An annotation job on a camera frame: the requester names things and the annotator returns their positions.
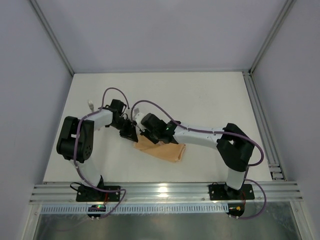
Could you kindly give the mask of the silver fork pink handle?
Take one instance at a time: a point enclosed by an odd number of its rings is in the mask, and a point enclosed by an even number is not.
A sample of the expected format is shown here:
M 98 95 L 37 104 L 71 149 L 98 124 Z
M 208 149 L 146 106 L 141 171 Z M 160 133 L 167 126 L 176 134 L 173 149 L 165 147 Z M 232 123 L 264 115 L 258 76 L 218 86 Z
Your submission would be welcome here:
M 91 120 L 91 121 L 94 121 L 95 130 L 99 131 L 100 128 L 99 128 L 99 120 L 98 120 L 98 118 L 100 116 L 100 110 L 99 109 L 95 109 L 94 103 L 91 100 L 88 100 L 87 104 L 88 104 L 88 107 L 89 107 L 90 111 L 92 113 L 95 113 L 95 114 L 91 115 L 88 119 Z

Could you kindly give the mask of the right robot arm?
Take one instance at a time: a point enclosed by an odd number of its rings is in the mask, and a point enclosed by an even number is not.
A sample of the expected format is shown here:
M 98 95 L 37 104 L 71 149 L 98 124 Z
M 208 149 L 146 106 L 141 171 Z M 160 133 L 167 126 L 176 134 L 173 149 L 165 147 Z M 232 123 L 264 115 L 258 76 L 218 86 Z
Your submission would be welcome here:
M 141 135 L 153 144 L 193 144 L 215 149 L 228 167 L 224 191 L 230 199 L 239 198 L 255 145 L 235 124 L 223 128 L 196 129 L 181 122 L 165 122 L 152 113 L 138 113 L 134 118 Z

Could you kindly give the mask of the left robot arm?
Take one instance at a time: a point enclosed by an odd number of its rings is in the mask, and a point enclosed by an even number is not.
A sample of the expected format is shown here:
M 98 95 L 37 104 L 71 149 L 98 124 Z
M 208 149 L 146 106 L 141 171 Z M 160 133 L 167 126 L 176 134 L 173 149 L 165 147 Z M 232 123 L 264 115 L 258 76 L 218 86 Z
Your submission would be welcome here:
M 73 164 L 85 188 L 101 193 L 117 192 L 105 189 L 104 179 L 91 158 L 94 134 L 101 128 L 113 127 L 120 137 L 138 142 L 136 126 L 125 113 L 129 109 L 126 103 L 113 99 L 110 105 L 103 105 L 82 118 L 67 116 L 64 119 L 56 151 Z

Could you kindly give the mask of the orange cloth napkin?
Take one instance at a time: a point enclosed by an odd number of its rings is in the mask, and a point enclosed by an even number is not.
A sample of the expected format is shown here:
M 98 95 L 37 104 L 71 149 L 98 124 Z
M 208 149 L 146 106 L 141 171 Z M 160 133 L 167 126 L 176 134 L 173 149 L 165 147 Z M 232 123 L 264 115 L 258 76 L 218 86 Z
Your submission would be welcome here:
M 154 158 L 172 163 L 180 162 L 186 150 L 185 144 L 166 144 L 164 142 L 152 143 L 142 135 L 138 136 L 138 142 L 135 142 L 133 147 Z

